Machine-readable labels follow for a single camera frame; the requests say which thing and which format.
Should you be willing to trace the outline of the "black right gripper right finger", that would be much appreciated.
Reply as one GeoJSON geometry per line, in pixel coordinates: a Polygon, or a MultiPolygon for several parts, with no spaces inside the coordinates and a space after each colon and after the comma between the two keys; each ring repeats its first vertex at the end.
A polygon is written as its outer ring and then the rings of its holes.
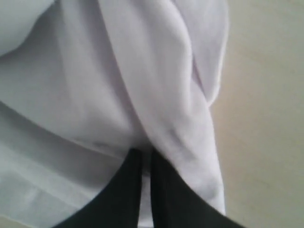
{"type": "Polygon", "coordinates": [[[151,204],[155,228],[238,228],[200,198],[157,150],[151,156],[151,204]]]}

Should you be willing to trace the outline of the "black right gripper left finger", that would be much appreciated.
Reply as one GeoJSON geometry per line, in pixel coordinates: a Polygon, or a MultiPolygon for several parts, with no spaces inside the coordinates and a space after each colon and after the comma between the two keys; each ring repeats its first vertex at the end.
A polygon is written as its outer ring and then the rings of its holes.
{"type": "Polygon", "coordinates": [[[136,228],[142,192],[142,154],[131,149],[108,185],[56,228],[136,228]]]}

